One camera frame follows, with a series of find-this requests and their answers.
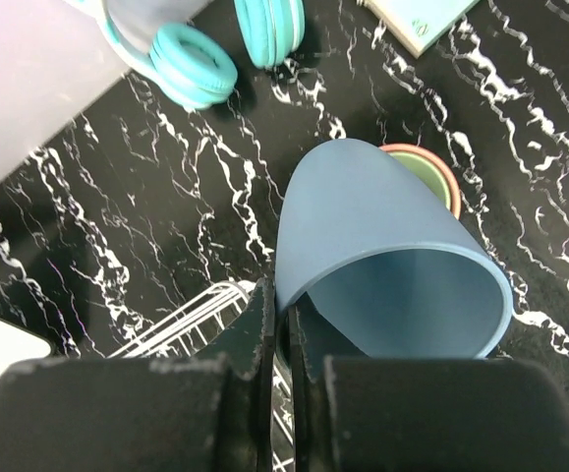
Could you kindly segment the pink plastic cup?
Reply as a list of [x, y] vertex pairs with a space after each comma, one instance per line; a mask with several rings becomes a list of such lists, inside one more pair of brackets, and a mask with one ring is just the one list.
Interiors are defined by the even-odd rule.
[[409, 144], [389, 144], [389, 145], [382, 145], [379, 147], [383, 151], [389, 154], [390, 151], [408, 151], [416, 153], [420, 156], [423, 156], [434, 163], [444, 174], [451, 191], [451, 209], [447, 209], [450, 211], [456, 219], [460, 218], [461, 209], [462, 209], [462, 201], [461, 201], [461, 192], [458, 181], [451, 171], [450, 167], [435, 153], [432, 151], [415, 145]]

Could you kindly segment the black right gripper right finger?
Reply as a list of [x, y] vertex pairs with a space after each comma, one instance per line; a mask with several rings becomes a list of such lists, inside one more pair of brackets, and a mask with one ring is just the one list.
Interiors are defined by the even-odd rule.
[[288, 314], [299, 471], [569, 471], [569, 403], [535, 363], [328, 356]]

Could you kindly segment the green plastic cup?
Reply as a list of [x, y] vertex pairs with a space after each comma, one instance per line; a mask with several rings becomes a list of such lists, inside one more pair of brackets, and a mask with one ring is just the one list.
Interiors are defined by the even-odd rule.
[[450, 186], [442, 171], [434, 163], [413, 152], [390, 151], [389, 154], [416, 175], [447, 209], [451, 209]]

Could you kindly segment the light blue plastic cup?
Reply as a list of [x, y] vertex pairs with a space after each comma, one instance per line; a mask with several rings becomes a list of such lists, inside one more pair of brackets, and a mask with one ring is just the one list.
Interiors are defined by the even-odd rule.
[[371, 357], [483, 358], [511, 322], [503, 271], [417, 176], [364, 141], [302, 158], [275, 256], [278, 311], [308, 296]]

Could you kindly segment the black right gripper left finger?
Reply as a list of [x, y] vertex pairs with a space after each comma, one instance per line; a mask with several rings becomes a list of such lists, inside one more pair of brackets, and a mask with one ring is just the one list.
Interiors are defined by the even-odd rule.
[[191, 358], [31, 359], [0, 375], [0, 471], [269, 471], [274, 287]]

